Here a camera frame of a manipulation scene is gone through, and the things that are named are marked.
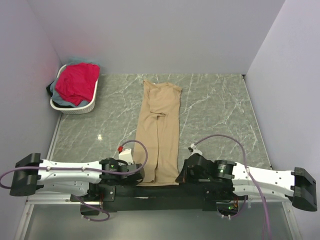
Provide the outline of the beige t shirt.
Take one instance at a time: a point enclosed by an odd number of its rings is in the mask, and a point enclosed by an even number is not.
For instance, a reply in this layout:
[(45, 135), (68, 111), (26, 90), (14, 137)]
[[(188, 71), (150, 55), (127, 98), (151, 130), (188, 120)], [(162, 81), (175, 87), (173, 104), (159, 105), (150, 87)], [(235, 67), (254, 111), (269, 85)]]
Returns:
[(133, 160), (145, 164), (142, 187), (176, 185), (182, 89), (172, 83), (143, 82)]

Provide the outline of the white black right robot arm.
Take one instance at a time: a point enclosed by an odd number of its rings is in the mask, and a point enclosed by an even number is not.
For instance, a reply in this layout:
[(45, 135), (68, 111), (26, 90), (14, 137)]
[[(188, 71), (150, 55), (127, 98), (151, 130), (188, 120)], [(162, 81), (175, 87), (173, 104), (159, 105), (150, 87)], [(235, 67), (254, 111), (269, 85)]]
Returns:
[(184, 161), (175, 181), (181, 186), (201, 190), (215, 202), (263, 196), (290, 201), (299, 210), (318, 210), (316, 180), (301, 167), (278, 171), (245, 167), (239, 162), (211, 161), (195, 153)]

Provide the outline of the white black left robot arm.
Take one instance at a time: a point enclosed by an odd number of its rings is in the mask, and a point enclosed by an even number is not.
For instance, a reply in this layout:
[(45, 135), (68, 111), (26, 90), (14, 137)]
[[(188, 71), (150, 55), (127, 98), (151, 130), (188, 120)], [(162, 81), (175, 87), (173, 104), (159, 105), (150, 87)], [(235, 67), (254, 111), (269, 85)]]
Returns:
[(99, 184), (139, 184), (145, 177), (143, 167), (141, 163), (129, 164), (110, 157), (92, 162), (56, 162), (31, 153), (15, 164), (17, 171), (9, 194), (25, 197), (37, 192), (57, 192), (94, 201), (100, 195)]

